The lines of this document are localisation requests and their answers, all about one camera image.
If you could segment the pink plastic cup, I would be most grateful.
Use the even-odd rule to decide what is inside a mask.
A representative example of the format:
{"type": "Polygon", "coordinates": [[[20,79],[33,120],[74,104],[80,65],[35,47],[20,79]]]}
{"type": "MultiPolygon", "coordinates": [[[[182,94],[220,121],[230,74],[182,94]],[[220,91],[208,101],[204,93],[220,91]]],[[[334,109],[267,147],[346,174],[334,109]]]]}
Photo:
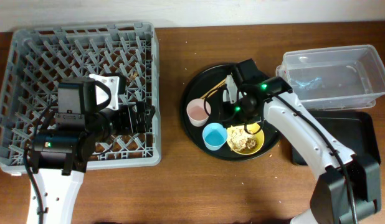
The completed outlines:
{"type": "Polygon", "coordinates": [[[211,106],[203,99],[193,99],[188,103],[186,112],[191,124],[195,127],[201,127],[209,119],[207,113],[211,113],[211,106]]]}

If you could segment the food scraps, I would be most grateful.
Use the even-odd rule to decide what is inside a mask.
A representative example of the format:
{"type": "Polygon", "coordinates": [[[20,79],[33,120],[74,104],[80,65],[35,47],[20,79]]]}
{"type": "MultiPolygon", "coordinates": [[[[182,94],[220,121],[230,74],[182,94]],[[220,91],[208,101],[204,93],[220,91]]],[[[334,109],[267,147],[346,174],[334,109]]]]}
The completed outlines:
{"type": "Polygon", "coordinates": [[[227,129],[227,135],[227,143],[235,152],[251,151],[258,146],[254,136],[248,134],[244,128],[230,127],[227,129]]]}

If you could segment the yellow bowl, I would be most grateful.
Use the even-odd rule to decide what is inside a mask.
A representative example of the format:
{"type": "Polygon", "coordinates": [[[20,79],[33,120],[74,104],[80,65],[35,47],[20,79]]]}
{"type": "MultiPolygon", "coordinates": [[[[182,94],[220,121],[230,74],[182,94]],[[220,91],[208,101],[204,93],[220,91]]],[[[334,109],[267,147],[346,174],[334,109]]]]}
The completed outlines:
{"type": "MultiPolygon", "coordinates": [[[[245,126],[244,125],[241,125],[241,126],[231,126],[231,127],[239,127],[239,128],[244,128],[245,129],[245,126]]],[[[240,154],[240,155],[243,155],[243,156],[248,156],[248,155],[253,155],[255,154],[256,152],[259,152],[260,149],[262,148],[262,146],[264,145],[264,140],[265,140],[265,137],[264,137],[264,131],[261,130],[259,132],[259,129],[260,129],[260,125],[257,124],[257,123],[254,123],[254,124],[248,124],[247,125],[247,130],[248,130],[248,134],[252,134],[254,136],[254,138],[257,140],[258,142],[258,146],[251,150],[251,151],[244,151],[244,152],[235,152],[234,150],[231,149],[231,151],[237,153],[237,154],[240,154]]]]}

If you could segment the blue plastic cup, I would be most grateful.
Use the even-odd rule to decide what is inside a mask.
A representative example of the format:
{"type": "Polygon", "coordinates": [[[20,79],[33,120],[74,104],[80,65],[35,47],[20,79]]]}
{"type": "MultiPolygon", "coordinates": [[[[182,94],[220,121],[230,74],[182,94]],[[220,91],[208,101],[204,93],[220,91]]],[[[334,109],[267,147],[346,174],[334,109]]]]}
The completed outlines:
{"type": "Polygon", "coordinates": [[[210,151],[219,150],[227,141],[227,129],[220,123],[209,123],[202,131],[204,145],[210,151]]]}

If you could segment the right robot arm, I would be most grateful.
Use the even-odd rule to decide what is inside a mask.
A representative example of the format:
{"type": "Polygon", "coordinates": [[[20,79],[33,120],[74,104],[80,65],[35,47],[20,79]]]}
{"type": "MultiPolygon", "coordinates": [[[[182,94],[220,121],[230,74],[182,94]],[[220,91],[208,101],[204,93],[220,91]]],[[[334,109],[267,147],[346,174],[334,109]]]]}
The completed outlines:
{"type": "Polygon", "coordinates": [[[311,169],[310,207],[290,223],[358,223],[381,210],[380,166],[332,136],[282,78],[270,78],[251,59],[231,68],[230,97],[237,124],[265,121],[280,131],[311,169]]]}

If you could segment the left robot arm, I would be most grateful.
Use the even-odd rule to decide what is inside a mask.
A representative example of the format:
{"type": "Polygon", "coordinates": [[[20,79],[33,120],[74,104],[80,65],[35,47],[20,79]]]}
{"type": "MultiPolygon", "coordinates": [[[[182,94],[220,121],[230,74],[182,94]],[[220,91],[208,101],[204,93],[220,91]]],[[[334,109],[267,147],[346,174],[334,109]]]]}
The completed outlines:
{"type": "Polygon", "coordinates": [[[31,183],[28,223],[70,223],[96,143],[149,131],[156,108],[138,101],[111,109],[115,96],[103,79],[66,78],[59,84],[57,110],[40,115],[42,126],[23,154],[31,183]]]}

